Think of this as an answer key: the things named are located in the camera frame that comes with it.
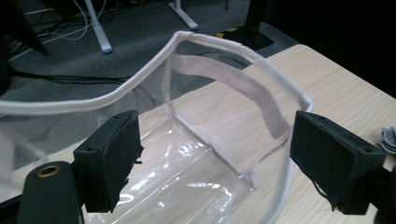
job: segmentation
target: transparent plastic sheet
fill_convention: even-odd
[[[267,76],[248,75],[255,70]],[[0,102],[10,142],[1,201],[21,193],[37,165],[72,161],[79,143],[130,109],[139,113],[143,164],[134,166],[114,213],[85,213],[87,223],[223,223],[257,190],[271,202],[259,208],[262,221],[277,218],[289,190],[294,113],[312,102],[254,51],[186,32],[108,95]]]

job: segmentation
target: black stand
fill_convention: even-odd
[[[7,64],[7,45],[3,39],[4,35],[9,35],[21,41],[22,44],[37,50],[43,55],[48,55],[47,50],[18,5],[12,0],[0,0],[0,95],[10,85],[10,67]]]
[[[383,167],[387,156],[325,117],[296,112],[290,157],[332,210],[365,215],[371,203],[374,224],[396,224],[396,166]]]
[[[236,41],[254,50],[274,44],[273,40],[259,32],[266,4],[266,1],[251,0],[244,25],[218,33],[217,36]]]
[[[83,224],[88,213],[113,212],[143,151],[137,112],[114,115],[73,151],[25,178],[23,193],[0,203],[1,224]]]

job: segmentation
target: gray carpet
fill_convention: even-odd
[[[146,64],[171,38],[176,31],[189,31],[185,23],[169,8],[169,1],[151,1],[120,14],[111,21],[102,23],[113,52],[103,54],[90,27],[77,41],[57,39],[45,44],[49,56],[30,50],[11,61],[22,72],[39,75],[123,77],[132,76]],[[39,9],[34,1],[23,10]],[[216,33],[244,23],[248,12],[248,0],[231,0],[229,10],[224,1],[188,1],[188,14],[200,25],[199,34]],[[32,22],[32,15],[26,16]],[[62,34],[83,26],[70,27]],[[290,37],[262,22],[260,31],[275,41],[275,44],[259,49],[263,57],[271,56],[297,44]],[[75,38],[80,33],[70,35]],[[13,101],[59,101],[87,99],[103,95],[117,85],[72,85],[28,78],[14,77],[9,90],[0,99]]]
[[[17,71],[36,75],[133,76],[163,48],[174,32],[190,30],[169,8],[168,2],[149,1],[129,9],[116,7],[105,11],[103,15],[107,19],[104,19],[102,26],[113,47],[113,52],[110,54],[102,53],[90,27],[79,40],[59,38],[45,43],[49,56],[29,50],[21,56],[14,55],[10,64]],[[200,26],[196,33],[215,36],[218,32],[243,25],[248,6],[248,0],[231,0],[228,10],[224,8],[223,0],[188,1],[187,12]],[[24,11],[39,10],[42,7],[43,5],[39,2],[35,4],[35,1],[21,1],[21,8]],[[26,15],[26,18],[34,23],[37,20],[37,14]],[[34,26],[36,31],[51,25],[42,23],[44,24]],[[82,24],[67,27],[61,35],[83,27]],[[264,22],[261,23],[260,31],[275,42],[273,45],[257,50],[263,57],[269,57],[297,44],[295,40]],[[79,36],[81,32],[70,35],[68,38]],[[42,38],[42,42],[54,37],[57,35]],[[179,90],[178,94],[196,89],[209,81],[203,78],[193,78],[188,79],[187,82],[187,88]],[[119,84],[64,84],[35,78],[12,77],[10,88],[0,96],[0,99],[24,102],[89,99],[114,91],[118,86]],[[140,104],[137,99],[132,107],[138,107],[138,112],[142,113],[150,109],[149,100],[152,102],[152,107],[156,106],[156,98],[153,95],[154,92],[159,91],[160,86],[160,83],[150,83],[144,86],[145,89],[140,90],[139,95],[135,94],[136,97],[142,98]],[[1,121],[3,125],[20,133],[37,147],[47,152],[55,152],[81,140],[79,137],[87,136],[95,129],[95,125],[97,127],[98,124],[103,123],[102,120],[93,118],[94,116],[83,113],[70,119],[64,116],[21,118],[3,115]],[[21,166],[29,162],[32,156],[28,155],[28,149],[19,148],[16,158],[17,166]]]

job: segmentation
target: light wood tabletop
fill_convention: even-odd
[[[313,113],[369,143],[380,147],[381,128],[396,125],[394,98],[311,48],[297,45],[269,60],[313,99]],[[394,157],[388,156],[384,166],[390,170],[394,164]],[[295,166],[290,196],[276,223],[373,223],[375,213],[372,205],[365,216],[332,212],[330,203]]]

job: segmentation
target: white table leg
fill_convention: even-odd
[[[180,6],[180,0],[175,0],[173,3],[169,3],[169,7],[172,8],[176,14],[184,21],[193,31],[198,30],[199,26],[193,21],[189,15]]]
[[[113,49],[111,48],[111,45],[108,42],[107,36],[102,28],[102,25],[100,24],[99,20],[96,17],[95,9],[93,8],[91,0],[85,0],[85,4],[87,5],[88,11],[90,12],[92,28],[95,31],[96,38],[98,39],[102,52],[111,53]]]

